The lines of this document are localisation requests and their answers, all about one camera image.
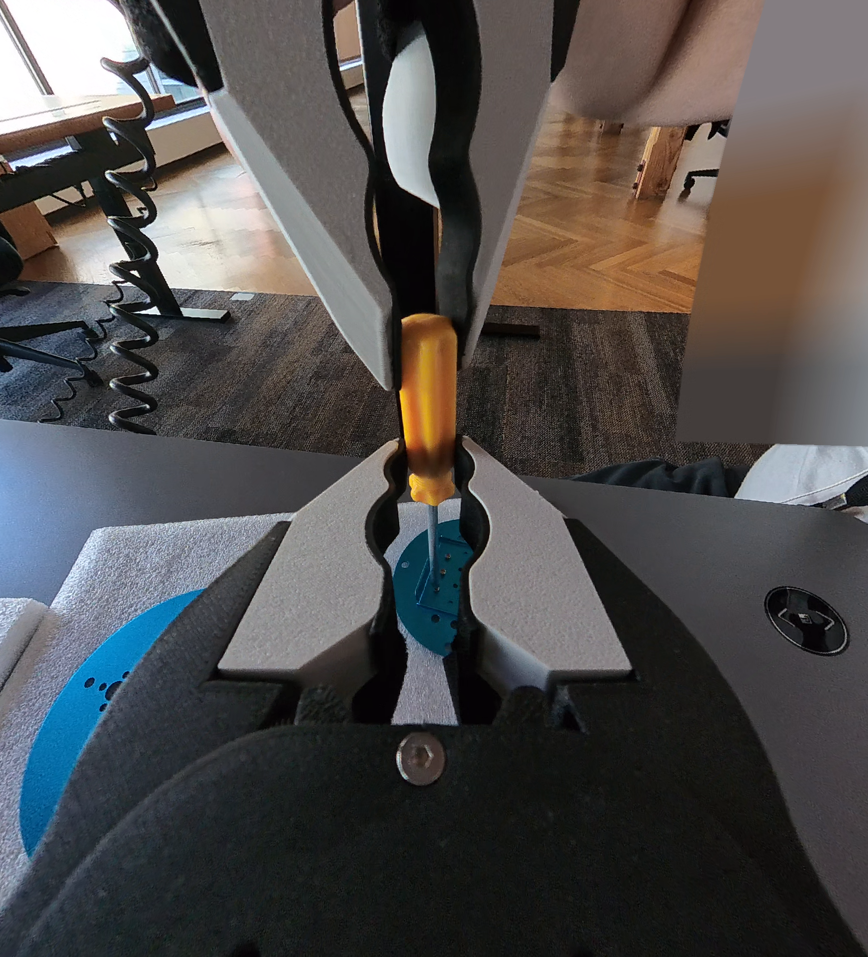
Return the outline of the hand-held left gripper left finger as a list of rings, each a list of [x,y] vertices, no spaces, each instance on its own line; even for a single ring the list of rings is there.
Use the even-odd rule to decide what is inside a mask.
[[[387,548],[404,447],[392,440],[298,511],[219,662],[236,678],[329,685],[359,722],[390,722],[404,680]]]

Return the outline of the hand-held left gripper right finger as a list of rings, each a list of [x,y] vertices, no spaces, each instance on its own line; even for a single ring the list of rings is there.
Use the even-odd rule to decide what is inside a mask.
[[[462,570],[449,685],[462,724],[488,724],[512,690],[625,679],[632,665],[568,521],[468,437],[456,445]]]

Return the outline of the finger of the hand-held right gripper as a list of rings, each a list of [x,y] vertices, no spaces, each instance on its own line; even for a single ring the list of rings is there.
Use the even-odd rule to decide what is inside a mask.
[[[392,291],[368,230],[371,160],[338,89],[324,3],[201,8],[224,80],[209,94],[216,122],[341,333],[392,389]]]
[[[440,313],[469,365],[495,289],[577,1],[434,3]]]

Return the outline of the blue metal bracket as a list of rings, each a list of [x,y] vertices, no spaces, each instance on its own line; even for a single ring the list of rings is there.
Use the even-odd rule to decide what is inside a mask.
[[[436,554],[437,568],[433,570],[427,560],[422,569],[416,586],[416,605],[436,613],[454,614],[460,602],[461,572],[472,550],[463,538],[440,530]]]

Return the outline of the blue perforated mounting disc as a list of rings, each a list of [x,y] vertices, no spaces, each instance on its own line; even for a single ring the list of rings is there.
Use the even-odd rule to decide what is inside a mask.
[[[451,537],[463,538],[458,520],[440,521],[438,532],[440,530],[446,530]],[[427,560],[428,534],[422,531],[396,560],[392,576],[395,606],[408,634],[428,650],[446,656],[456,636],[459,609],[454,614],[445,615],[416,605],[416,586]]]

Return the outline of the yellow handled screwdriver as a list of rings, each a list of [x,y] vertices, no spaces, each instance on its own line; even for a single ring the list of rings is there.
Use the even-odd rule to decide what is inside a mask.
[[[404,318],[399,392],[412,498],[428,506],[431,580],[437,570],[438,505],[455,492],[457,335],[450,319],[430,313]]]

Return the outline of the person's right forearm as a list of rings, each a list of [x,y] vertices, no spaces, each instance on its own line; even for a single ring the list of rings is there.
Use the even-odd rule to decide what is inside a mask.
[[[727,119],[762,9],[762,1],[581,1],[550,99],[631,126]]]

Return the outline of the black round desk grommet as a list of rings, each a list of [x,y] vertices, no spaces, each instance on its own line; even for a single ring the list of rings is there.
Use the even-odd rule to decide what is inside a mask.
[[[811,592],[777,587],[766,595],[764,608],[775,629],[806,652],[830,656],[847,648],[849,635],[843,617]]]

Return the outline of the window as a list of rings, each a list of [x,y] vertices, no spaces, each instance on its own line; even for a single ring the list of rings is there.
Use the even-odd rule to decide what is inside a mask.
[[[104,57],[138,55],[121,13],[105,1],[0,2],[0,100],[130,94]]]

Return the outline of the white foam sheet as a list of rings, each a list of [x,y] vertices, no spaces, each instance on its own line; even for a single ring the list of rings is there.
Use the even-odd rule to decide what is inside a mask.
[[[13,954],[58,892],[87,887],[87,869],[143,855],[140,840],[155,834],[156,807],[222,749],[257,744],[260,730],[287,738],[282,712],[299,734],[354,731],[320,712],[333,712],[332,690],[309,688],[293,706],[296,678],[223,681],[219,668],[233,651],[238,624],[274,558],[290,559],[287,528],[276,516],[174,522],[96,530],[82,548],[0,694],[0,948]],[[35,855],[34,875],[19,829],[19,796],[33,742],[52,705],[86,659],[118,628],[152,606],[201,590],[204,604],[163,626],[120,697],[89,736]]]

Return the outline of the dark pants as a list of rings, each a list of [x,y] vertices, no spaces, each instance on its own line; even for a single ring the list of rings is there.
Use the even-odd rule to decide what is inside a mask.
[[[650,459],[608,465],[572,479],[691,495],[733,497],[750,469],[749,465],[725,465],[718,457],[680,466]]]

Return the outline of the small brown cardboard box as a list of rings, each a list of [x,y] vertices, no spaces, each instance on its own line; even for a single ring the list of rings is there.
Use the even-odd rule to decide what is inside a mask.
[[[52,228],[34,202],[0,212],[0,222],[24,260],[58,245]]]

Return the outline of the blue disc with rectangular cutout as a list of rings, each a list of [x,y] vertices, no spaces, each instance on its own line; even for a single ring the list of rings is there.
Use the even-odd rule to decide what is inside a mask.
[[[34,739],[22,779],[19,829],[27,855],[33,855],[46,831],[81,750],[115,692],[200,593],[183,593],[135,616],[86,658],[57,696]]]

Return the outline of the wooden post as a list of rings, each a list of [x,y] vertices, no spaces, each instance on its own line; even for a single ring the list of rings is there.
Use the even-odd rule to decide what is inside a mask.
[[[654,126],[646,141],[634,184],[635,199],[663,199],[679,163],[687,128]]]

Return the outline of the black desk leg frame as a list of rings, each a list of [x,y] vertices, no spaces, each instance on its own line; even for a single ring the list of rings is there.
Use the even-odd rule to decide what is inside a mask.
[[[404,315],[434,312],[437,305],[435,253],[439,249],[435,209],[396,184],[386,159],[377,154],[375,193],[378,244]]]

